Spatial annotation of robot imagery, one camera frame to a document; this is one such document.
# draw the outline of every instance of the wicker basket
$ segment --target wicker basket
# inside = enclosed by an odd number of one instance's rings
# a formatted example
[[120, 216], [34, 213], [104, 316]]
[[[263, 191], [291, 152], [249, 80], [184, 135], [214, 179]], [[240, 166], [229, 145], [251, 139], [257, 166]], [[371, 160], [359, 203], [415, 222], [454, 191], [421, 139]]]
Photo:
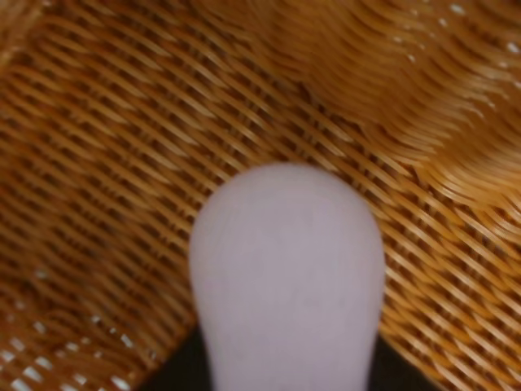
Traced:
[[0, 389], [139, 384], [195, 324], [198, 209], [273, 160], [367, 199], [401, 354], [446, 389], [521, 389], [519, 2], [0, 12]]

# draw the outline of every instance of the white rounded object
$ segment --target white rounded object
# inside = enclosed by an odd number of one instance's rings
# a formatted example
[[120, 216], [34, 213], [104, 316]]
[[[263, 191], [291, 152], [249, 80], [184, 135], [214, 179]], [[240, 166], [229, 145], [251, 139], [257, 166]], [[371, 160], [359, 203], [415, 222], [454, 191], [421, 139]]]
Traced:
[[373, 216], [338, 178], [279, 164], [224, 185], [190, 242], [215, 389], [365, 389], [384, 270]]

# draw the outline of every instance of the wicker weave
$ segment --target wicker weave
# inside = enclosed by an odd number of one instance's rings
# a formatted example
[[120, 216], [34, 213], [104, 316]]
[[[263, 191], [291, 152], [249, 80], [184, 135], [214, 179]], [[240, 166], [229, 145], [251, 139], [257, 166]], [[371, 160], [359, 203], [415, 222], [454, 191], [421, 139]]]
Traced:
[[198, 209], [274, 160], [367, 199], [395, 348], [521, 389], [518, 2], [0, 4], [0, 389], [142, 381], [195, 324]]

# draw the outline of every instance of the woven rattan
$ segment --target woven rattan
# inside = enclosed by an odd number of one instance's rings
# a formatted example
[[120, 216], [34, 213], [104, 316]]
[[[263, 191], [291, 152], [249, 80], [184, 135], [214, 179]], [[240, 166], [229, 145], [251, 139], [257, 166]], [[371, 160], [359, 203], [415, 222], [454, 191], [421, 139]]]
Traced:
[[191, 225], [237, 172], [354, 186], [381, 332], [446, 389], [521, 389], [521, 5], [0, 2], [0, 389], [130, 389], [195, 324]]

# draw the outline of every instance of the rattan strand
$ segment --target rattan strand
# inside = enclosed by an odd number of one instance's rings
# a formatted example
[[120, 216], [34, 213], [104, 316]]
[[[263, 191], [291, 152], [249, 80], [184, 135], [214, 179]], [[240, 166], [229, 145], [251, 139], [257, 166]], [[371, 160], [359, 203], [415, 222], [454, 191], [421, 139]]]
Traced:
[[24, 46], [46, 5], [50, 3], [42, 0], [0, 2], [0, 67]]
[[519, 387], [519, 5], [26, 3], [39, 17], [0, 40], [17, 48], [0, 68], [0, 389], [139, 384], [195, 324], [200, 206], [274, 160], [367, 199], [402, 355], [447, 389]]

